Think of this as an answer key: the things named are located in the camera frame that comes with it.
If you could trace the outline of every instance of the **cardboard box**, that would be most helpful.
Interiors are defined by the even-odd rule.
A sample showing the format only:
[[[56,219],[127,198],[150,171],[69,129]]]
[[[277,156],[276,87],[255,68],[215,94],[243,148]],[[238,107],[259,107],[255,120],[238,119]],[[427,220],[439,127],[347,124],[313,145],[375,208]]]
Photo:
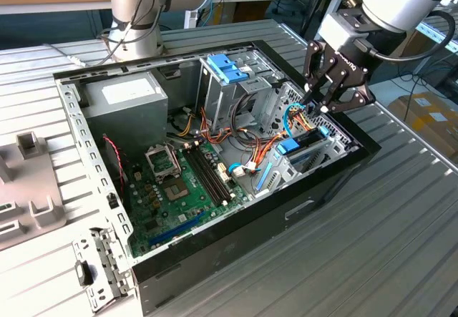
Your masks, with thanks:
[[[393,101],[388,109],[403,120],[409,96]],[[412,95],[406,123],[432,147],[458,163],[458,112],[433,93]]]

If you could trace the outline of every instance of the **metal bracket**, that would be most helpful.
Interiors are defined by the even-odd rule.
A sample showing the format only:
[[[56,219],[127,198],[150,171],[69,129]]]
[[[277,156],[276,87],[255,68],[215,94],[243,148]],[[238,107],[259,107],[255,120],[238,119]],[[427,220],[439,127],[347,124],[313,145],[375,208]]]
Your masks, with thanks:
[[[132,271],[113,229],[93,229],[72,242],[75,270],[93,312],[133,289]]]

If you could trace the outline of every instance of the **metal table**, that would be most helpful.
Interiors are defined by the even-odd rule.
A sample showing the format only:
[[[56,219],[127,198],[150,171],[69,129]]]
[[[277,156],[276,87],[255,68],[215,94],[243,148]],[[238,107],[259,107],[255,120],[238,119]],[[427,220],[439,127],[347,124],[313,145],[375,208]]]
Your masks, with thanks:
[[[274,21],[163,34],[173,53],[264,39],[301,70],[305,45]],[[95,63],[99,41],[62,44]],[[51,73],[73,69],[44,47],[0,52],[0,145],[47,139],[69,222],[0,253],[0,315],[91,316],[72,239],[103,226]],[[457,169],[371,105],[349,113],[382,146],[338,197],[155,311],[154,316],[448,316],[458,304]],[[141,316],[135,297],[102,316]]]

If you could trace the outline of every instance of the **motherboard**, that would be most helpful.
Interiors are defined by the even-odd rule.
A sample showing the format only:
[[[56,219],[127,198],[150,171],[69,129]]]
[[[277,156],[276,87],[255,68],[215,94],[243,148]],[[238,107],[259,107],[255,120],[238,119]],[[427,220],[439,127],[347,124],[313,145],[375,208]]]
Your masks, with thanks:
[[[222,163],[210,143],[191,149],[161,148],[152,155],[147,152],[143,161],[126,170],[134,257],[248,201],[241,186],[221,177]],[[163,177],[167,170],[171,174]]]

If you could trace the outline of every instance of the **white connector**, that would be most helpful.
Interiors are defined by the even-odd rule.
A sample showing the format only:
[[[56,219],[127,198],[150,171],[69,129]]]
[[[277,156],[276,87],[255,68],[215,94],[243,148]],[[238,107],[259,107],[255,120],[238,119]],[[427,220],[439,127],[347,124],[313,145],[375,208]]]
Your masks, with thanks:
[[[248,170],[254,170],[256,169],[256,162],[250,161],[246,164],[245,168]]]
[[[244,176],[244,175],[245,175],[245,170],[243,170],[243,167],[240,165],[240,166],[236,167],[236,168],[232,171],[232,174],[233,174],[235,177],[241,177],[241,176]]]
[[[78,57],[75,57],[75,56],[67,56],[67,58],[69,59],[69,61],[73,64],[76,64],[78,67],[87,67],[88,64],[87,63],[84,63],[81,59],[79,59]]]

